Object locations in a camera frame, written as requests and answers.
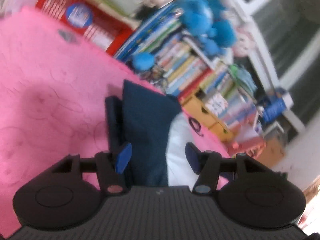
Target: ribbed black surface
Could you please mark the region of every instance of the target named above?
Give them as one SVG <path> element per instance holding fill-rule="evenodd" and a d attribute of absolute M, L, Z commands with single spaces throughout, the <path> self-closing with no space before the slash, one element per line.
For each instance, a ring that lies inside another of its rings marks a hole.
<path fill-rule="evenodd" d="M 260 231 L 226 218 L 209 197 L 187 187 L 134 187 L 125 196 L 109 198 L 95 217 L 77 228 L 44 232 L 23 227 L 10 240 L 300 240 L 297 227 Z"/>

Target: blue plush toy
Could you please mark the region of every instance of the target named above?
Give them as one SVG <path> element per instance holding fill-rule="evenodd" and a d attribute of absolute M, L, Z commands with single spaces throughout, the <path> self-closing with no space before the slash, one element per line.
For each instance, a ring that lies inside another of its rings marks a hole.
<path fill-rule="evenodd" d="M 226 11 L 228 8 L 223 5 L 222 0 L 206 0 L 213 13 L 215 21 L 220 21 L 223 19 L 222 12 Z"/>
<path fill-rule="evenodd" d="M 217 21 L 212 25 L 212 27 L 217 31 L 214 41 L 219 47 L 230 48 L 236 43 L 236 33 L 228 20 Z"/>
<path fill-rule="evenodd" d="M 212 12 L 206 0 L 177 0 L 182 8 L 180 21 L 193 36 L 206 34 L 212 25 Z"/>
<path fill-rule="evenodd" d="M 231 23 L 223 18 L 223 12 L 228 10 L 224 5 L 223 0 L 206 0 L 209 4 L 210 10 L 213 13 L 214 23 L 212 29 L 215 30 L 214 36 L 208 32 L 208 36 L 213 38 L 220 48 L 230 48 L 236 41 L 236 33 Z"/>
<path fill-rule="evenodd" d="M 148 52 L 137 53 L 132 56 L 132 66 L 137 71 L 146 71 L 155 64 L 155 57 Z"/>
<path fill-rule="evenodd" d="M 220 54 L 220 48 L 218 47 L 217 43 L 211 39 L 207 39 L 204 42 L 204 52 L 208 56 L 215 56 Z"/>

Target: navy blue pillow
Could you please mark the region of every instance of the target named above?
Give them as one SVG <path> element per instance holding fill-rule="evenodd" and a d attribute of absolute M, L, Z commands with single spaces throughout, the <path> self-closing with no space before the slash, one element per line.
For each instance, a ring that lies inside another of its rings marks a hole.
<path fill-rule="evenodd" d="M 133 184 L 168 186 L 165 152 L 171 122 L 181 112 L 179 102 L 125 80 L 122 111 L 124 137 L 132 144 Z"/>

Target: pink blanket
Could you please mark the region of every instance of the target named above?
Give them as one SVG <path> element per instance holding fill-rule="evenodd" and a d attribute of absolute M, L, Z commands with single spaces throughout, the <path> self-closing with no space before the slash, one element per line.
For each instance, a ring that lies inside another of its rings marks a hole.
<path fill-rule="evenodd" d="M 124 64 L 82 37 L 66 42 L 64 25 L 24 8 L 0 20 L 0 233 L 20 224 L 12 208 L 19 187 L 67 154 L 91 157 L 108 149 L 104 98 L 121 97 L 124 79 L 139 81 Z M 203 130 L 202 150 L 227 157 Z M 84 178 L 97 185 L 95 176 Z"/>

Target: round black disc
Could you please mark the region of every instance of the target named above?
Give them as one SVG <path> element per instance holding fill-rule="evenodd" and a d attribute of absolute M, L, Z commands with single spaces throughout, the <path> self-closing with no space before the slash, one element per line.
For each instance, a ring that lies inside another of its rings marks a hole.
<path fill-rule="evenodd" d="M 100 192 L 81 180 L 51 179 L 30 183 L 14 196 L 19 221 L 40 229 L 63 229 L 89 219 L 101 202 Z"/>
<path fill-rule="evenodd" d="M 238 223 L 280 228 L 295 221 L 306 200 L 295 185 L 269 172 L 247 173 L 218 192 L 221 209 Z"/>

